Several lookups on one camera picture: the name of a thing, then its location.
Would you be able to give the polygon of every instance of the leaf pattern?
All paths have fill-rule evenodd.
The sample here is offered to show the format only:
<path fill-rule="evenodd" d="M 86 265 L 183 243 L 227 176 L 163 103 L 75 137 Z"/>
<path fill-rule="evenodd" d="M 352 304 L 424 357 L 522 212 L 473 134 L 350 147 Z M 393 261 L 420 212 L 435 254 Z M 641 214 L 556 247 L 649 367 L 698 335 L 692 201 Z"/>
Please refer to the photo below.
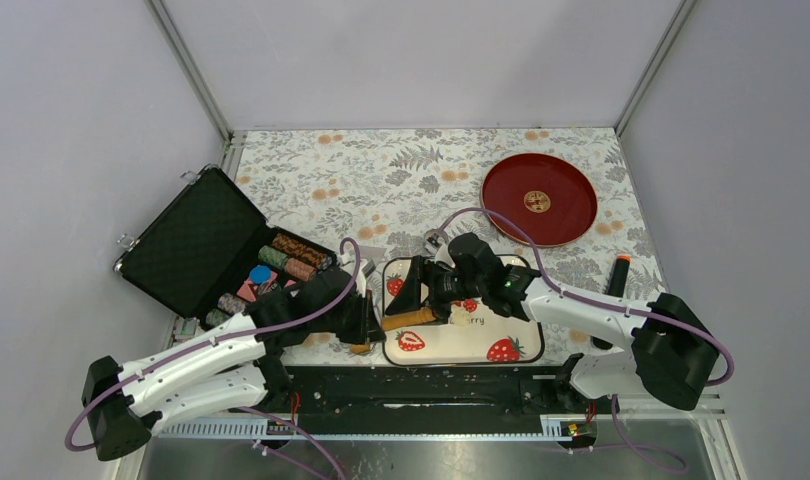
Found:
<path fill-rule="evenodd" d="M 627 298 L 652 300 L 664 291 L 632 189 L 623 153 L 607 128 L 326 130 L 249 132 L 236 182 L 271 224 L 337 249 L 352 236 L 386 249 L 383 260 L 426 254 L 423 234 L 449 214 L 480 204 L 485 174 L 503 158 L 540 152 L 566 160 L 591 181 L 599 198 L 594 228 L 579 240 L 540 251 L 556 280 L 601 292 L 614 258 L 632 255 Z M 475 232 L 496 253 L 516 253 L 534 265 L 525 246 L 503 236 L 481 214 L 454 219 L 450 236 Z M 379 274 L 369 286 L 381 302 Z M 539 364 L 561 364 L 570 353 L 597 354 L 543 325 Z M 355 356 L 333 335 L 285 351 L 287 364 L 386 365 L 381 348 Z"/>

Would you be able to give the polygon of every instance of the black tube with orange cap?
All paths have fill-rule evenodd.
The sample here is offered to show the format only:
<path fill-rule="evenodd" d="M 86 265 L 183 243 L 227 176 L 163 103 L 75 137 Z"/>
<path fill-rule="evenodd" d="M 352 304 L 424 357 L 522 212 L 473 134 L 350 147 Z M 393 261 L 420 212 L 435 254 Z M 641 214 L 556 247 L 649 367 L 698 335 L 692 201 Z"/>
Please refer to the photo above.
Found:
<path fill-rule="evenodd" d="M 617 260 L 614 261 L 614 268 L 611 270 L 611 279 L 608 280 L 608 286 L 605 288 L 605 294 L 611 297 L 622 297 L 626 292 L 626 279 L 629 278 L 629 266 L 632 263 L 632 258 L 628 255 L 618 255 Z M 608 350 L 614 345 L 602 340 L 600 338 L 592 338 L 591 343 L 593 346 L 602 350 Z"/>

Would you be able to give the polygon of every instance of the gold logo on plate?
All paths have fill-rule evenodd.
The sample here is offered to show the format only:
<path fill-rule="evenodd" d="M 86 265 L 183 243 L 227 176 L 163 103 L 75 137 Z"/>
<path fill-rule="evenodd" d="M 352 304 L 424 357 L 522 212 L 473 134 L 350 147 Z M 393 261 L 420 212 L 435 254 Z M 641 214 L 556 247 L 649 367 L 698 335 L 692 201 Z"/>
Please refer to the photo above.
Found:
<path fill-rule="evenodd" d="M 552 201 L 540 190 L 532 190 L 523 197 L 523 204 L 535 213 L 543 213 L 549 210 Z"/>

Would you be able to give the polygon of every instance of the red plate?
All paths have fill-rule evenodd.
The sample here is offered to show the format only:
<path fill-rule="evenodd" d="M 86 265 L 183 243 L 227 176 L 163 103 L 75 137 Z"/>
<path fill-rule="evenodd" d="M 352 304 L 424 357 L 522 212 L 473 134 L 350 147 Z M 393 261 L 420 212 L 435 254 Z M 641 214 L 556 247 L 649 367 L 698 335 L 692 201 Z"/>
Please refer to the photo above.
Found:
<path fill-rule="evenodd" d="M 520 227 L 539 247 L 557 247 L 581 237 L 596 218 L 596 192 L 576 167 L 539 153 L 508 157 L 482 183 L 482 205 Z M 525 243 L 503 221 L 505 235 Z"/>

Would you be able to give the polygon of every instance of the blue cap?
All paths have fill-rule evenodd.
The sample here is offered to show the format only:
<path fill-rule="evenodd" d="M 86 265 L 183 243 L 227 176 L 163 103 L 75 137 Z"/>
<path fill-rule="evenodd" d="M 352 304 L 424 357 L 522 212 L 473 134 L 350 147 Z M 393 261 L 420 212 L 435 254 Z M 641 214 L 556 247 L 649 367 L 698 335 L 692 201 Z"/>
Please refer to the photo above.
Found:
<path fill-rule="evenodd" d="M 254 284 L 266 283 L 271 275 L 272 271 L 268 267 L 258 265 L 249 272 L 249 280 L 252 280 Z"/>

